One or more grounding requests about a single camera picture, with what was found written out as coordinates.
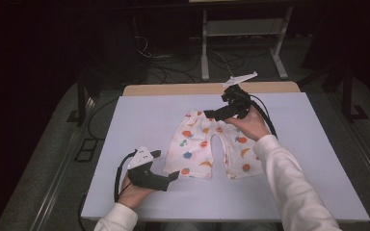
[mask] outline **human hand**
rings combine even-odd
[[[127,174],[122,180],[121,188],[122,191],[119,193],[118,203],[123,204],[130,209],[137,208],[148,195],[155,192],[155,190],[140,188],[133,185]]]
[[[263,117],[254,106],[249,108],[249,113],[246,117],[242,119],[230,117],[225,119],[224,122],[233,124],[245,136],[254,141],[258,141],[260,138],[270,134]]]

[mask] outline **white sleeve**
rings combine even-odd
[[[254,153],[262,162],[285,231],[340,230],[296,158],[275,136],[257,141]]]
[[[106,217],[100,219],[94,231],[131,231],[138,220],[137,214],[130,208],[116,203]]]

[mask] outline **table surface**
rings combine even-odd
[[[83,208],[83,218],[102,218],[114,204],[117,167],[128,153],[146,146],[161,150],[151,171],[162,172],[172,134],[191,109],[217,109],[224,105],[221,85],[130,86],[119,99]],[[266,104],[280,142],[290,149],[327,208],[339,221],[368,220],[357,193],[340,165],[305,93],[291,82],[240,85]],[[287,92],[256,93],[278,89]],[[140,96],[128,96],[135,93]],[[144,221],[280,221],[266,177],[229,180],[222,162],[221,141],[212,139],[213,177],[179,176],[167,192],[155,192],[136,209]]]
[[[294,82],[254,82],[241,83],[239,86],[246,92],[300,92]],[[221,83],[214,84],[173,84],[173,85],[130,85],[124,89],[124,96],[135,95],[175,95],[175,94],[222,94]]]

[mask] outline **fruit print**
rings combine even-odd
[[[250,148],[245,148],[245,149],[243,149],[243,150],[240,152],[240,155],[242,156],[242,158],[245,158],[245,155],[246,155],[246,153],[247,153],[249,150],[251,150],[251,149],[250,149]]]
[[[184,153],[184,155],[183,155],[183,157],[184,157],[185,159],[191,160],[192,153],[191,153],[191,152],[185,152],[185,153]]]
[[[250,165],[248,165],[248,164],[245,164],[245,165],[243,165],[242,166],[242,170],[244,171],[244,172],[247,172],[247,171],[249,171],[251,169],[251,166]]]
[[[182,143],[180,144],[180,146],[185,146],[185,145],[188,145],[187,140],[183,140]]]
[[[193,123],[188,123],[187,125],[190,126],[190,127],[193,127],[197,122],[198,122],[198,119],[196,119],[195,122],[193,122]]]
[[[191,138],[193,136],[193,134],[191,133],[191,131],[183,131],[182,132],[182,135],[186,138]]]
[[[208,161],[204,161],[202,163],[199,164],[200,166],[209,166],[209,167],[212,167],[212,164]]]
[[[246,143],[248,141],[248,139],[244,138],[244,137],[236,137],[235,141],[238,141],[240,143]]]
[[[186,167],[186,168],[183,168],[182,170],[181,170],[181,174],[182,175],[188,175],[189,174],[189,169]]]
[[[208,145],[208,141],[203,141],[199,144],[200,147],[206,147]]]

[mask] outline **gray floor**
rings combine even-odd
[[[234,76],[257,71],[259,75],[253,81],[279,81],[268,55],[274,39],[244,38],[243,42],[246,40],[250,41],[248,47],[246,44],[240,45],[240,40],[234,38],[225,42],[225,46],[220,45],[224,44],[223,41],[210,41],[210,82],[224,82],[229,78],[230,73],[222,57],[228,60]],[[301,68],[310,43],[311,38],[291,38],[283,44],[280,56],[290,81],[300,81],[312,73],[312,70]],[[155,59],[148,71],[147,84],[200,82],[198,51],[187,59],[164,58],[170,54],[157,52],[152,55]],[[177,70],[167,71],[162,67],[186,70],[186,74]],[[353,102],[365,110],[369,119],[357,120],[352,124],[340,112],[341,90],[335,93],[324,92],[321,88],[324,79],[325,76],[322,76],[308,83],[302,91],[307,93],[332,147],[370,216],[370,167],[364,158],[370,155],[370,92],[355,80]],[[88,114],[92,120],[86,119],[83,126],[76,127],[75,123],[66,122],[69,113],[77,109],[76,88],[67,92],[1,217],[0,230],[81,230],[78,222],[79,206],[91,183],[102,141],[95,148],[90,162],[75,162],[74,157],[79,153],[84,139],[106,137],[119,95],[121,92],[117,90],[104,91],[88,104]],[[91,147],[93,142],[87,141],[84,148]],[[82,152],[80,159],[88,157],[88,152]],[[93,230],[95,226],[95,221],[91,220],[82,220],[82,223],[87,230]],[[341,224],[341,228],[370,230],[370,221]],[[145,230],[145,224],[139,223],[137,229]]]

